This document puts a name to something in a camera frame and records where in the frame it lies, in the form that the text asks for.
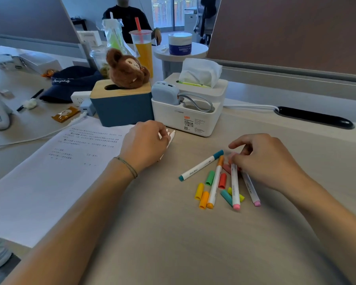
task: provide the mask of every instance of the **black shirt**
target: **black shirt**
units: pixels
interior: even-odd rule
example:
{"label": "black shirt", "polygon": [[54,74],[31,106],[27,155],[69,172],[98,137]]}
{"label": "black shirt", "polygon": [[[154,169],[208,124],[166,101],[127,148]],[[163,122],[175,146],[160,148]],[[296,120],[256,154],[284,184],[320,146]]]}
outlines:
{"label": "black shirt", "polygon": [[144,12],[140,9],[134,7],[127,7],[123,8],[118,5],[115,7],[107,9],[103,14],[103,19],[110,19],[110,12],[113,13],[114,19],[122,19],[123,20],[123,38],[125,43],[133,44],[130,31],[137,30],[136,20],[135,18],[138,17],[140,21],[140,26],[142,30],[152,30],[148,23],[147,17],[145,16]]}

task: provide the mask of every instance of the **hand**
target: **hand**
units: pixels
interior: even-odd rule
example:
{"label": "hand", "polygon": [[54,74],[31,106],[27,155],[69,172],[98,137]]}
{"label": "hand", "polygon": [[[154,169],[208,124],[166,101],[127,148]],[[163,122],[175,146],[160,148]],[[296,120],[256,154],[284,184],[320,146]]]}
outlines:
{"label": "hand", "polygon": [[169,141],[164,124],[151,120],[138,122],[125,135],[119,157],[140,173],[161,158]]}
{"label": "hand", "polygon": [[155,29],[155,30],[154,30],[154,36],[155,36],[155,38],[156,38],[157,46],[158,46],[158,45],[161,44],[161,42],[162,42],[162,35],[161,35],[160,29]]}
{"label": "hand", "polygon": [[228,145],[235,149],[245,145],[231,161],[255,180],[277,191],[284,191],[311,178],[299,167],[278,138],[269,134],[243,135]]}

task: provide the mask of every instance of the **navy baseball cap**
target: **navy baseball cap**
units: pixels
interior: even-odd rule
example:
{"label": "navy baseball cap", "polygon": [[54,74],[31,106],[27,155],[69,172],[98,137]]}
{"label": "navy baseball cap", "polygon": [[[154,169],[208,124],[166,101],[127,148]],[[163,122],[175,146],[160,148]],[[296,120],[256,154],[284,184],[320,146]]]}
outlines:
{"label": "navy baseball cap", "polygon": [[49,103],[72,103],[71,95],[78,91],[92,91],[95,83],[104,77],[96,69],[72,66],[54,73],[52,86],[40,100]]}

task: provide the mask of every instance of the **plush toy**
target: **plush toy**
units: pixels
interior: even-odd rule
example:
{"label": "plush toy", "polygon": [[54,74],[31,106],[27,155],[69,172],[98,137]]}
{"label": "plush toy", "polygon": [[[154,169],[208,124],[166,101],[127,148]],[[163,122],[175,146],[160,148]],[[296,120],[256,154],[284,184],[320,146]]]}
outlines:
{"label": "plush toy", "polygon": [[107,62],[109,78],[119,87],[136,89],[149,82],[148,69],[131,55],[123,55],[120,50],[112,48],[107,52]]}

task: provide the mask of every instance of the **black pen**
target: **black pen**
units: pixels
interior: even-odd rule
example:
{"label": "black pen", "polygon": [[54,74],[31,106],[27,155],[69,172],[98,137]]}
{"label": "black pen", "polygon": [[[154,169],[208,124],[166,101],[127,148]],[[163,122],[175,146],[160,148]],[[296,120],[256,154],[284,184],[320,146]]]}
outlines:
{"label": "black pen", "polygon": [[[32,99],[33,99],[33,98],[34,98],[34,99],[37,98],[43,91],[44,91],[44,89],[39,90],[37,93],[34,94],[34,96],[32,97]],[[23,105],[21,105],[21,106],[19,107],[19,109],[17,109],[16,111],[17,111],[17,112],[20,112],[22,109],[24,109],[24,106],[23,106]]]}

